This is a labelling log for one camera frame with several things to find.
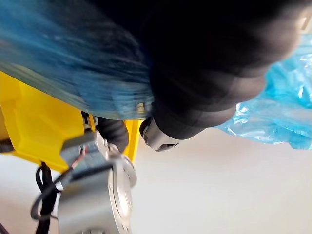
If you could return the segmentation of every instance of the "blue plastic sheet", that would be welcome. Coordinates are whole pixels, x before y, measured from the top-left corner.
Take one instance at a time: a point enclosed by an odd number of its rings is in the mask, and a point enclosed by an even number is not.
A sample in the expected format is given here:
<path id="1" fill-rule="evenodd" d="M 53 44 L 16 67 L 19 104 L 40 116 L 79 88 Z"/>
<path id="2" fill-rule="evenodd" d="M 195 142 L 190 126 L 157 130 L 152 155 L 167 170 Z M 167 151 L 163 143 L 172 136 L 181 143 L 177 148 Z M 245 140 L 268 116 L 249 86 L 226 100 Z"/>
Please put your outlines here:
<path id="1" fill-rule="evenodd" d="M 267 88 L 218 126 L 312 149 L 312 36 L 267 73 Z M 87 0 L 0 0 L 0 70 L 85 112 L 149 114 L 149 62 L 137 39 Z"/>
<path id="2" fill-rule="evenodd" d="M 100 117 L 153 101 L 137 39 L 87 0 L 0 0 L 0 70 Z"/>
<path id="3" fill-rule="evenodd" d="M 274 64 L 267 87 L 237 104 L 234 117 L 219 129 L 252 140 L 312 150 L 312 35 L 302 35 L 294 54 Z"/>

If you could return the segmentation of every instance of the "black cable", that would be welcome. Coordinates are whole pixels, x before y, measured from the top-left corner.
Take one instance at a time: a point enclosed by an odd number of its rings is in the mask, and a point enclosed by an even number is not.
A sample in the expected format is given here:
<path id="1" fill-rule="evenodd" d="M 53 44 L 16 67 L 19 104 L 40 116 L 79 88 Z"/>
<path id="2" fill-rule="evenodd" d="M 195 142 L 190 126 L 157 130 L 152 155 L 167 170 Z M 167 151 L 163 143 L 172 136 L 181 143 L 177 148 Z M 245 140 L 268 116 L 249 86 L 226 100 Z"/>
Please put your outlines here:
<path id="1" fill-rule="evenodd" d="M 59 183 L 61 180 L 63 180 L 71 171 L 73 170 L 73 167 L 68 168 L 65 172 L 63 172 L 55 181 L 53 181 L 51 184 L 49 184 L 48 186 L 46 186 L 42 191 L 39 197 L 37 197 L 37 199 L 35 200 L 31 211 L 30 211 L 30 216 L 34 219 L 34 220 L 39 220 L 39 221 L 44 221 L 44 220 L 49 220 L 50 218 L 56 218 L 54 216 L 51 215 L 51 213 L 49 214 L 38 214 L 38 207 L 41 201 L 44 201 L 47 199 L 47 197 L 55 191 L 56 189 L 56 184 Z"/>
<path id="2" fill-rule="evenodd" d="M 0 223 L 0 234 L 9 234 L 5 227 Z"/>
<path id="3" fill-rule="evenodd" d="M 39 167 L 36 171 L 36 182 L 41 192 L 44 191 L 46 187 L 53 184 L 51 170 L 44 162 L 41 164 L 41 167 Z M 54 189 L 51 191 L 51 193 L 42 200 L 42 207 L 40 212 L 41 215 L 51 214 L 58 192 L 59 190 L 56 188 L 56 186 L 54 186 Z M 36 234 L 48 234 L 49 229 L 50 219 L 40 220 L 38 223 Z"/>

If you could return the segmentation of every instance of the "black cloth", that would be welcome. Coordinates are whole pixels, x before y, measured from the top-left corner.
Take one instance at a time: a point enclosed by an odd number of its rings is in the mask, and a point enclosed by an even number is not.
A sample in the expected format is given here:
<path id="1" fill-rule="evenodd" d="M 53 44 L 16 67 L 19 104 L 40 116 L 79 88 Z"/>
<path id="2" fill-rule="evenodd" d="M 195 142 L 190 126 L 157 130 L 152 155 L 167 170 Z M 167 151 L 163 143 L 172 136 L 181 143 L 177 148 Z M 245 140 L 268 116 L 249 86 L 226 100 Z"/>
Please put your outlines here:
<path id="1" fill-rule="evenodd" d="M 137 36 L 152 58 L 153 116 L 190 138 L 235 113 L 265 87 L 269 67 L 298 43 L 311 0 L 93 0 Z"/>

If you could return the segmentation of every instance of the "white surface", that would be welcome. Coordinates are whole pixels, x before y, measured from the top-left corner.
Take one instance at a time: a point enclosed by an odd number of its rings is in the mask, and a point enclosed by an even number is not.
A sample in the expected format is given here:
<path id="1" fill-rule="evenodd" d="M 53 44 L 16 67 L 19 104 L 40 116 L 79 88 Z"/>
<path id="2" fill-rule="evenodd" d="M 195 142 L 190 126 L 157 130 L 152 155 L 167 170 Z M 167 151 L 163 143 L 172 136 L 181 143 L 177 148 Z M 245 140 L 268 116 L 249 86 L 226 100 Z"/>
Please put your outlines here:
<path id="1" fill-rule="evenodd" d="M 11 234 L 35 231 L 36 168 L 0 156 L 0 222 Z M 209 129 L 165 153 L 141 143 L 136 169 L 133 234 L 312 232 L 311 152 Z"/>

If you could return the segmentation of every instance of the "electrical wire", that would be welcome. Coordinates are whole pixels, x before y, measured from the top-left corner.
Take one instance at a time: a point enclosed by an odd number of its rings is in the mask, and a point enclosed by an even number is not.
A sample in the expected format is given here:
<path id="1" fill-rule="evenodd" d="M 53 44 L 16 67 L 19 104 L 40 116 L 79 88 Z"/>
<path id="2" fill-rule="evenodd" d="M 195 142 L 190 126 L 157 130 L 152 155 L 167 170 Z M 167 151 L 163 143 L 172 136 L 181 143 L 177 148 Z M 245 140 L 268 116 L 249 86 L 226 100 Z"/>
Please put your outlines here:
<path id="1" fill-rule="evenodd" d="M 1 223 L 0 223 L 0 234 L 10 234 Z"/>
<path id="2" fill-rule="evenodd" d="M 44 220 L 49 220 L 51 218 L 57 219 L 57 217 L 52 216 L 51 213 L 46 214 L 46 215 L 40 215 L 38 213 L 39 204 L 42 200 L 46 199 L 53 190 L 55 190 L 56 184 L 61 182 L 63 179 L 65 179 L 74 170 L 74 168 L 79 164 L 79 162 L 83 160 L 83 158 L 86 155 L 87 150 L 88 150 L 87 147 L 83 147 L 80 151 L 79 157 L 72 163 L 72 165 L 65 172 L 63 172 L 59 177 L 57 177 L 57 179 L 53 181 L 53 183 L 51 183 L 49 186 L 47 186 L 41 191 L 41 194 L 37 197 L 37 199 L 33 203 L 31 211 L 30 211 L 30 216 L 34 220 L 44 221 Z"/>

